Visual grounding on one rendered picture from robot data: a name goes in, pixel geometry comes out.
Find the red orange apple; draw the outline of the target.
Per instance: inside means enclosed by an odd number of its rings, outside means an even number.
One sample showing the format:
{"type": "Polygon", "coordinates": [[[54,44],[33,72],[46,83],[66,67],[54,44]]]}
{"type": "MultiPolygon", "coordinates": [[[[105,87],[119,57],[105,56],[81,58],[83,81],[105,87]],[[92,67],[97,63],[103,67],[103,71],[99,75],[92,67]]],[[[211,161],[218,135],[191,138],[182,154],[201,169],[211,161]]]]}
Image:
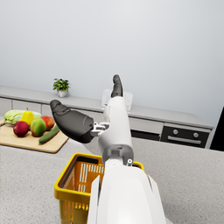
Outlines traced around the red orange apple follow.
{"type": "Polygon", "coordinates": [[[50,130],[54,126],[54,120],[52,117],[44,115],[41,119],[45,122],[46,130],[50,130]]]}

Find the black refrigerator edge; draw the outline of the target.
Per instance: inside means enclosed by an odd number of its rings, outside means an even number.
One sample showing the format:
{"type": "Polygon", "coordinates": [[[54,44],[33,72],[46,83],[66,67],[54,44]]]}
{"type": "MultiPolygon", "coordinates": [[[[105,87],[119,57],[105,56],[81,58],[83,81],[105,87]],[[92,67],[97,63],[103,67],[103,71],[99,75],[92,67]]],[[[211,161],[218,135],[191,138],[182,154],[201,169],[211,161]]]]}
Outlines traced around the black refrigerator edge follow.
{"type": "Polygon", "coordinates": [[[224,107],[220,112],[220,118],[213,134],[210,149],[215,151],[224,151],[224,107]]]}

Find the grey kitchen counter cabinets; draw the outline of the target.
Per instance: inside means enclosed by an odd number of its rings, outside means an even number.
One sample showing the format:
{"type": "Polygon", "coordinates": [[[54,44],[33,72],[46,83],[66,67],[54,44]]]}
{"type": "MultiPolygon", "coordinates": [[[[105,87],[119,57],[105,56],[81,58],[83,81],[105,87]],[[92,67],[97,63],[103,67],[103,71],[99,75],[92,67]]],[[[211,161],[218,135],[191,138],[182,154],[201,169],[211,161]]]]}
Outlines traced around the grey kitchen counter cabinets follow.
{"type": "MultiPolygon", "coordinates": [[[[103,107],[99,100],[80,98],[69,94],[64,98],[59,98],[56,93],[6,86],[0,86],[0,115],[3,116],[10,109],[25,109],[28,107],[32,111],[50,116],[52,114],[51,100],[59,100],[69,108],[77,109],[81,113],[93,117],[98,123],[103,120],[103,107]]],[[[214,128],[196,115],[165,109],[132,105],[128,114],[133,137],[157,141],[160,141],[164,126],[209,130],[210,134],[214,128]]]]}

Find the green cucumber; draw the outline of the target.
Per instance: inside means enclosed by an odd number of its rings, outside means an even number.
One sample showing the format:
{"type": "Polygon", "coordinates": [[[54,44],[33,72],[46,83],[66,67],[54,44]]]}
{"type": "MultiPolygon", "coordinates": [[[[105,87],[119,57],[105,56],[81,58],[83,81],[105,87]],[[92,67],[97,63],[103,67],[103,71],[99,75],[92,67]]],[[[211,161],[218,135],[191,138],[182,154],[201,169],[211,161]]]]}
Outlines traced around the green cucumber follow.
{"type": "Polygon", "coordinates": [[[48,142],[49,140],[51,140],[55,135],[58,134],[58,132],[60,131],[58,126],[55,126],[53,129],[51,129],[48,133],[46,133],[45,135],[43,135],[38,142],[40,144],[44,144],[46,142],[48,142]]]}

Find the yellow slatted basket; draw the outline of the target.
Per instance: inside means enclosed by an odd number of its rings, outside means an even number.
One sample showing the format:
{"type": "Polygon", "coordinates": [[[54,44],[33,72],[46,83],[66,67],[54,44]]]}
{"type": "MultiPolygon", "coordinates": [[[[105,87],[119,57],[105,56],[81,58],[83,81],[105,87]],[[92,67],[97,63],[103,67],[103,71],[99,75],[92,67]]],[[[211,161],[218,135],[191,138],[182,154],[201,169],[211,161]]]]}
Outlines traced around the yellow slatted basket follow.
{"type": "Polygon", "coordinates": [[[102,158],[75,153],[54,185],[61,224],[88,224],[91,185],[103,178],[102,158]]]}

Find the wooden cutting board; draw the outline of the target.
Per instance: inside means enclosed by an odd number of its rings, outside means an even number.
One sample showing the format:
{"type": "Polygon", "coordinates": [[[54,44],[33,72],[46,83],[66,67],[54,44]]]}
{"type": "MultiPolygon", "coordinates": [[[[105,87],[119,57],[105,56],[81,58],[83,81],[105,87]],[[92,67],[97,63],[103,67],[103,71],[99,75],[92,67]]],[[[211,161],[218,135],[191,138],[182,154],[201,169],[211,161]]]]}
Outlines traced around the wooden cutting board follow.
{"type": "Polygon", "coordinates": [[[28,132],[24,137],[17,137],[11,125],[2,122],[2,126],[0,127],[0,144],[11,147],[56,153],[67,140],[68,137],[59,131],[48,142],[40,144],[39,138],[32,136],[31,132],[28,132]]]}

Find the yellow pear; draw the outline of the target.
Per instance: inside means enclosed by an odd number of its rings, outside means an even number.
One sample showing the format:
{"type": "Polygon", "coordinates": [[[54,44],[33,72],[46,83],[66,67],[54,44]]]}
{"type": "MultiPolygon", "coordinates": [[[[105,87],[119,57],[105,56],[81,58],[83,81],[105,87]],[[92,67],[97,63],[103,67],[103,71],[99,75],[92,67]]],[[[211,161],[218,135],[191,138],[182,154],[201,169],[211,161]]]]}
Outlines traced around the yellow pear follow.
{"type": "Polygon", "coordinates": [[[31,123],[32,123],[33,120],[34,120],[33,113],[29,109],[27,109],[23,113],[23,115],[21,117],[21,121],[26,122],[28,125],[31,125],[31,123]]]}

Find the potted green plant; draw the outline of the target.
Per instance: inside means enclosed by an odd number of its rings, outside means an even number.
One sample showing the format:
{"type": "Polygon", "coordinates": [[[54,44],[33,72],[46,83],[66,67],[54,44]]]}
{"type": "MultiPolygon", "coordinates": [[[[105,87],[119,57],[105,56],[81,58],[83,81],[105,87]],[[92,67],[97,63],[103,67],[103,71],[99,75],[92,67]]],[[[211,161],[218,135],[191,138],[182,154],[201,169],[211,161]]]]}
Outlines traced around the potted green plant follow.
{"type": "Polygon", "coordinates": [[[70,83],[68,80],[63,79],[55,79],[53,83],[53,89],[58,92],[58,96],[60,98],[63,98],[66,96],[66,93],[68,92],[70,88],[70,83]]]}

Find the dark red apple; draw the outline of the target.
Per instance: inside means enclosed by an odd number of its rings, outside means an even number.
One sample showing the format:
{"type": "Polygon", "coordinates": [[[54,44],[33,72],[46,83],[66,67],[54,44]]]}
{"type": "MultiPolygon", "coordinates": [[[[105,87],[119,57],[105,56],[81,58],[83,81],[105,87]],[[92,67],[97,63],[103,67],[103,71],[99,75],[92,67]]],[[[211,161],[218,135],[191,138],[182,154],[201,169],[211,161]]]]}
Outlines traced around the dark red apple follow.
{"type": "Polygon", "coordinates": [[[13,126],[13,132],[17,137],[23,137],[27,134],[29,126],[24,121],[19,121],[13,126]]]}

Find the black built-in oven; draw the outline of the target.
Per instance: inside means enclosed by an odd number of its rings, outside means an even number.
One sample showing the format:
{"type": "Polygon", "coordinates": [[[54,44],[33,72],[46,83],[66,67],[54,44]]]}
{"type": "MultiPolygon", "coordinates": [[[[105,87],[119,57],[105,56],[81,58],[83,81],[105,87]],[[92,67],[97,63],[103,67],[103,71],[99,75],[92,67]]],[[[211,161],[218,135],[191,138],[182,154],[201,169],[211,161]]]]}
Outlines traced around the black built-in oven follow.
{"type": "Polygon", "coordinates": [[[160,141],[205,148],[209,134],[209,130],[164,126],[160,141]]]}

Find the green cabbage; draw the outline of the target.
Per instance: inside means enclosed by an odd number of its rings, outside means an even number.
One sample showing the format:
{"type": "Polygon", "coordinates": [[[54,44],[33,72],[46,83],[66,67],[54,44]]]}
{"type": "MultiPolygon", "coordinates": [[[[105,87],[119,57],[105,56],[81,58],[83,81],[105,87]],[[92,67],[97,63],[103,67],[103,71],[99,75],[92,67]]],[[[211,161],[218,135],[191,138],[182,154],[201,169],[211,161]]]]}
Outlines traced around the green cabbage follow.
{"type": "Polygon", "coordinates": [[[25,112],[24,110],[18,110],[18,109],[9,110],[4,115],[3,118],[4,122],[10,125],[14,125],[20,121],[24,112],[25,112]]]}

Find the green red mango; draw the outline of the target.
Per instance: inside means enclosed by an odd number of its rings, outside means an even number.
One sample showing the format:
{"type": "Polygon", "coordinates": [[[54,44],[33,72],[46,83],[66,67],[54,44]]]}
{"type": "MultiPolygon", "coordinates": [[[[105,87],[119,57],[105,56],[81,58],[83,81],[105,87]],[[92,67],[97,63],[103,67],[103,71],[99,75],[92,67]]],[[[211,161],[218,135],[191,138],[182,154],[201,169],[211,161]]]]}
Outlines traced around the green red mango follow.
{"type": "Polygon", "coordinates": [[[30,130],[34,137],[41,137],[46,131],[46,124],[44,120],[40,117],[35,118],[31,122],[30,130]]]}

